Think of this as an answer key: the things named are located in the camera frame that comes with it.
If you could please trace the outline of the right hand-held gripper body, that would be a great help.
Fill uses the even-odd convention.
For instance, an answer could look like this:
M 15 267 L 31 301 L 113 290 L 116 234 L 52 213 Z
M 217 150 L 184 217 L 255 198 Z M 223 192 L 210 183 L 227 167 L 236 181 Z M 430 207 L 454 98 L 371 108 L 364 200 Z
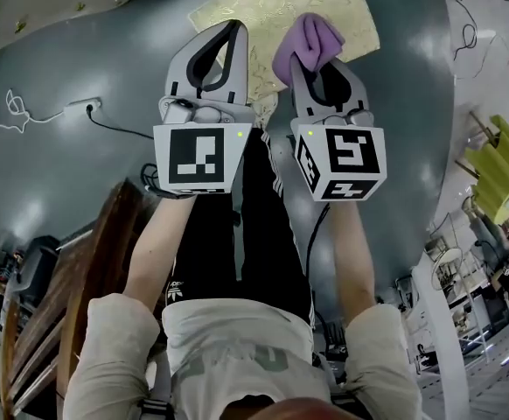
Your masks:
M 387 178 L 384 130 L 366 109 L 298 117 L 296 160 L 316 202 L 368 200 Z

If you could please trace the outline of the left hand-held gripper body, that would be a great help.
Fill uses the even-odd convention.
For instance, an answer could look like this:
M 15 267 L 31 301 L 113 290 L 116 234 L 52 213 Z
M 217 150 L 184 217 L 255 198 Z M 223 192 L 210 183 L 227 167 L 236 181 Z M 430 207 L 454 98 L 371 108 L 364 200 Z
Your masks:
M 253 127 L 249 106 L 165 96 L 153 127 L 160 189 L 175 196 L 230 193 Z

